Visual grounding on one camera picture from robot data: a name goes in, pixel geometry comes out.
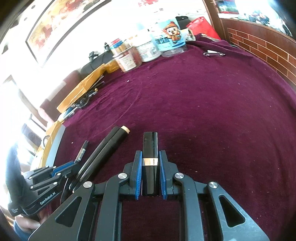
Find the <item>person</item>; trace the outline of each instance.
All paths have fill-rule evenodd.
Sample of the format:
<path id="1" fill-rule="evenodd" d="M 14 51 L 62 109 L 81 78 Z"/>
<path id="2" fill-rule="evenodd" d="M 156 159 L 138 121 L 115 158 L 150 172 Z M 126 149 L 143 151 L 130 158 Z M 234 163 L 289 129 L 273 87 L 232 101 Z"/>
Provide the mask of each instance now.
<path id="1" fill-rule="evenodd" d="M 16 234 L 20 237 L 21 241 L 28 241 L 30 235 L 40 227 L 48 219 L 46 209 L 41 210 L 38 213 L 40 221 L 35 221 L 22 215 L 15 217 L 13 229 Z"/>

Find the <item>red lid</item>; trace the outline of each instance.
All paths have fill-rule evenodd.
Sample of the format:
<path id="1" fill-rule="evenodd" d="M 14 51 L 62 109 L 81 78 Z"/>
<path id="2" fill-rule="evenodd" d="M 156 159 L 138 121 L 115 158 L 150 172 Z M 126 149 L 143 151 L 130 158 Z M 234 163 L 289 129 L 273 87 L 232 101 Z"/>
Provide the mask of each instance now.
<path id="1" fill-rule="evenodd" d="M 111 42 L 111 44 L 113 45 L 113 44 L 116 44 L 117 42 L 119 42 L 120 41 L 120 39 L 115 39 L 113 42 Z"/>

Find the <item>table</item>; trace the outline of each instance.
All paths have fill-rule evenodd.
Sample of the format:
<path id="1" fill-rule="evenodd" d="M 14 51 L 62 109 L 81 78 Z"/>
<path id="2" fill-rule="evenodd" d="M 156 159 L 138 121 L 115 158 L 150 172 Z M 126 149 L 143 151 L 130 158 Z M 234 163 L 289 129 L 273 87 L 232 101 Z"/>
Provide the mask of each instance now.
<path id="1" fill-rule="evenodd" d="M 188 51 L 138 69 L 106 75 L 90 104 L 64 125 L 55 165 L 83 162 L 113 126 L 131 132 L 94 183 L 132 162 L 145 131 L 157 131 L 159 149 L 195 181 L 217 181 L 270 240 L 296 211 L 296 98 L 290 86 L 258 58 L 204 37 Z M 206 50 L 225 57 L 203 56 Z M 50 212 L 58 207 L 52 202 Z M 123 206 L 122 240 L 178 240 L 178 204 L 140 197 Z"/>

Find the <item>black bag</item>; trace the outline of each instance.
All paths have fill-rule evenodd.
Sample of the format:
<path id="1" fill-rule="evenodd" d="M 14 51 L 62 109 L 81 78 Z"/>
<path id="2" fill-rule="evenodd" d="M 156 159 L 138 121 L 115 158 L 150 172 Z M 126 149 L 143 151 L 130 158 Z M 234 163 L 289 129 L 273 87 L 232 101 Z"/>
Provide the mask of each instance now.
<path id="1" fill-rule="evenodd" d="M 84 79 L 102 64 L 106 64 L 113 59 L 114 54 L 111 52 L 109 45 L 105 43 L 104 47 L 105 52 L 101 55 L 95 54 L 94 52 L 89 54 L 89 63 L 83 66 L 80 71 L 82 79 Z"/>
<path id="2" fill-rule="evenodd" d="M 191 22 L 187 16 L 178 16 L 176 17 L 176 19 L 181 30 L 186 29 L 187 28 L 186 26 L 188 25 L 188 23 Z"/>

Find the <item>silver pivot bolt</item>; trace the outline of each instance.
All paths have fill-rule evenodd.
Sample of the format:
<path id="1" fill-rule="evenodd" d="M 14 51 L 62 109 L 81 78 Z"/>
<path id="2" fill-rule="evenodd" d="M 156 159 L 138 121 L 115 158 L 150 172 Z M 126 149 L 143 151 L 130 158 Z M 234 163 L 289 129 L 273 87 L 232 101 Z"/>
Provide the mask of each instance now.
<path id="1" fill-rule="evenodd" d="M 119 179 L 126 179 L 127 178 L 127 174 L 126 173 L 120 173 L 120 174 L 118 174 L 118 178 Z"/>
<path id="2" fill-rule="evenodd" d="M 180 172 L 177 172 L 177 173 L 175 174 L 175 177 L 176 177 L 177 179 L 182 179 L 182 178 L 184 177 L 184 174 L 183 174 L 183 173 L 180 173 Z"/>
<path id="3" fill-rule="evenodd" d="M 91 186 L 92 186 L 92 182 L 90 182 L 90 181 L 87 181 L 83 184 L 84 188 L 90 188 Z"/>
<path id="4" fill-rule="evenodd" d="M 218 187 L 218 183 L 216 183 L 216 182 L 210 182 L 210 183 L 209 183 L 209 186 L 210 186 L 211 188 L 217 188 L 217 187 Z"/>

